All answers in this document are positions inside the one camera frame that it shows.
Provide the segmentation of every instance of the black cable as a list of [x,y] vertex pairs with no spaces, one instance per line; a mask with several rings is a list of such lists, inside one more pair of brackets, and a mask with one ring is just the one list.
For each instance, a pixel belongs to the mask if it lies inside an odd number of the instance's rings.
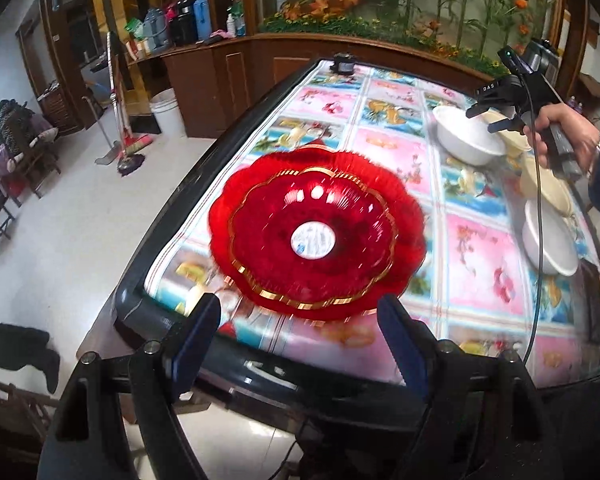
[[[305,417],[304,420],[302,421],[302,425],[300,426],[300,430],[298,431],[298,435],[302,435],[302,430],[304,430],[304,426],[306,425],[306,422],[307,422],[307,418]],[[289,446],[289,449],[287,450],[285,457],[282,459],[282,462],[280,462],[278,469],[276,469],[274,471],[273,475],[271,475],[269,478],[267,478],[267,480],[273,480],[276,476],[278,476],[280,471],[282,471],[282,468],[285,466],[286,461],[289,459],[289,455],[291,455],[291,450],[294,448],[294,446],[297,443],[298,443],[298,438],[296,437],[294,439],[294,441],[291,443],[291,446]]]
[[529,129],[531,130],[531,142],[534,149],[534,159],[536,160],[536,180],[538,181],[538,289],[536,290],[536,313],[534,314],[534,324],[531,328],[531,336],[529,336],[529,343],[526,346],[525,357],[522,362],[526,365],[531,355],[531,348],[536,340],[536,331],[538,330],[538,318],[540,316],[540,300],[542,296],[542,256],[544,255],[544,247],[542,246],[542,191],[540,185],[540,163],[538,162],[538,143],[536,142],[536,115],[534,114],[534,104],[531,101],[531,92],[529,87],[526,85],[524,75],[520,75],[520,81],[522,86],[525,88],[526,97],[529,99],[529,108],[531,114],[531,122]]

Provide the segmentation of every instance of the metal screw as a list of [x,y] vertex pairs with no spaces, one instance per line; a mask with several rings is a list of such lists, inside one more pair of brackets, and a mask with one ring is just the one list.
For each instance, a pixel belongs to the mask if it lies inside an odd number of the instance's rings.
[[98,354],[96,354],[96,352],[86,352],[82,354],[82,357],[80,357],[80,362],[83,365],[89,365],[93,363],[97,358]]
[[147,341],[144,343],[144,353],[153,355],[157,354],[160,351],[160,342],[159,341]]
[[511,350],[511,349],[502,351],[502,353],[500,355],[503,357],[503,359],[506,359],[510,363],[515,363],[516,361],[518,361],[520,359],[518,352],[516,352],[515,350]]
[[458,350],[458,345],[449,339],[441,339],[438,341],[438,350],[445,354],[451,354]]

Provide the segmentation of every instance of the yellow bowl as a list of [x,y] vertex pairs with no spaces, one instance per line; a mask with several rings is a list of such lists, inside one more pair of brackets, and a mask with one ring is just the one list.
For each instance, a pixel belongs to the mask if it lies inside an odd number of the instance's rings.
[[[538,196],[536,162],[533,155],[524,157],[521,162],[520,191],[527,198],[534,200]],[[540,168],[540,183],[545,200],[554,206],[562,216],[571,216],[573,205],[567,185],[556,178],[551,170],[545,168]]]
[[[480,118],[487,124],[506,119],[503,114],[495,112],[494,110],[488,110],[481,114]],[[507,145],[507,156],[510,156],[511,158],[518,158],[523,152],[529,152],[531,150],[531,146],[529,145],[528,140],[526,140],[526,136],[519,132],[501,130],[498,134]]]

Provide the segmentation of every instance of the floral tablecloth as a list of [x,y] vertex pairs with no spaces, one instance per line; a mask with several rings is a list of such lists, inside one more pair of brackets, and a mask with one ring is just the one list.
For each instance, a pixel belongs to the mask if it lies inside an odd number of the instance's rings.
[[[522,249],[525,199],[518,161],[471,168],[437,143],[433,108],[465,109],[471,99],[413,76],[357,65],[353,76],[329,72],[324,60],[253,132],[196,204],[151,266],[146,292],[188,314],[205,291],[222,304],[219,331],[292,360],[363,378],[402,378],[375,311],[337,322],[280,316],[243,298],[209,251],[208,210],[235,171],[256,158],[320,139],[394,171],[426,215],[427,256],[400,301],[437,338],[465,351],[521,354],[531,330],[536,273]],[[297,132],[303,132],[296,138]],[[583,213],[573,201],[566,219],[578,251],[599,266]],[[538,334],[527,364],[537,386],[600,374],[600,346],[586,342],[581,272],[543,280]]]

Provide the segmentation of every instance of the person's hand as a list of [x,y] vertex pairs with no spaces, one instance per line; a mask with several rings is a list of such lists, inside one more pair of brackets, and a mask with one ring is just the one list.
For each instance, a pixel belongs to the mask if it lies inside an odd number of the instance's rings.
[[[578,165],[582,168],[582,171],[589,171],[591,158],[600,141],[600,132],[587,118],[584,118],[564,103],[543,106],[536,117],[536,152],[540,165],[544,168],[548,167],[547,146],[541,139],[540,132],[548,128],[550,123],[560,124],[564,134],[573,146]],[[531,129],[528,126],[525,126],[524,133],[529,140],[529,145],[533,147]]]

